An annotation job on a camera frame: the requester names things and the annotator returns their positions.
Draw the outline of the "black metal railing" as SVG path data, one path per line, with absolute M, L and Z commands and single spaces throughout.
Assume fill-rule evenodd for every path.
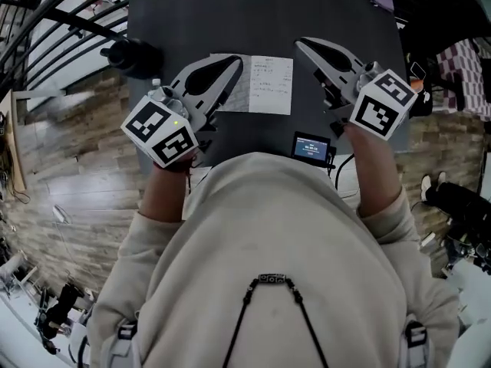
M 0 0 L 0 95 L 65 88 L 107 66 L 130 0 Z

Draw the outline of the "small black display screen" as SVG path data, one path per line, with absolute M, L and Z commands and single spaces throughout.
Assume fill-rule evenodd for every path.
M 329 138 L 296 131 L 291 157 L 312 165 L 324 165 L 328 163 L 330 148 Z

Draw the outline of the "blue book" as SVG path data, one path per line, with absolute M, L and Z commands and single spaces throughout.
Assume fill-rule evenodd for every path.
M 218 110 L 290 115 L 293 60 L 244 54 L 240 57 L 243 63 L 242 74 L 227 101 Z

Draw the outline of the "person's right forearm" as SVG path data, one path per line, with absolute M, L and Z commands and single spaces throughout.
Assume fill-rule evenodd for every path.
M 344 127 L 353 149 L 360 189 L 361 217 L 376 215 L 400 195 L 402 185 L 389 143 L 349 123 Z

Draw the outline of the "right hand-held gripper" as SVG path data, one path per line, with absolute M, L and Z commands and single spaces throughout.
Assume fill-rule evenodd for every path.
M 391 69 L 378 62 L 364 65 L 348 49 L 320 38 L 295 41 L 297 59 L 325 91 L 325 102 L 334 114 L 330 128 L 340 137 L 352 123 L 389 140 L 403 123 L 417 93 Z

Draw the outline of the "checkered cloth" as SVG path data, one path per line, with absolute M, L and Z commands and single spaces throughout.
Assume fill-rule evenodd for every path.
M 461 79 L 463 112 L 474 114 L 484 122 L 491 122 L 491 103 L 486 100 L 481 60 L 491 59 L 491 53 L 474 39 L 459 41 L 437 55 L 440 76 L 453 81 Z

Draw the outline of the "person's left forearm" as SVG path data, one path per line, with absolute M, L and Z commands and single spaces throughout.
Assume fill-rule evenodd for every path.
M 191 159 L 178 160 L 165 169 L 154 163 L 139 213 L 158 222 L 180 222 L 191 165 Z

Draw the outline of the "person's beige sweatshirt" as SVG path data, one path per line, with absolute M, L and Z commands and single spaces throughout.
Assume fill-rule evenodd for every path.
M 132 320 L 142 368 L 397 368 L 410 315 L 446 368 L 458 299 L 405 192 L 360 218 L 324 172 L 251 153 L 213 168 L 187 210 L 134 216 L 88 324 L 92 368 Z

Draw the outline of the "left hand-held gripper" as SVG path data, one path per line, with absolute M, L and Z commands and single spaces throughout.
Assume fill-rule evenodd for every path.
M 234 54 L 214 54 L 187 65 L 171 86 L 142 97 L 122 123 L 122 131 L 144 154 L 167 168 L 198 147 L 196 133 L 209 122 L 217 103 L 229 95 L 242 68 L 241 57 Z

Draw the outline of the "black printed bag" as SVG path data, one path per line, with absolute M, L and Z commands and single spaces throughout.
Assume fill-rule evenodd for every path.
M 409 111 L 409 118 L 427 117 L 433 112 L 432 84 L 427 60 L 407 55 L 406 68 L 410 85 L 417 93 L 417 99 Z

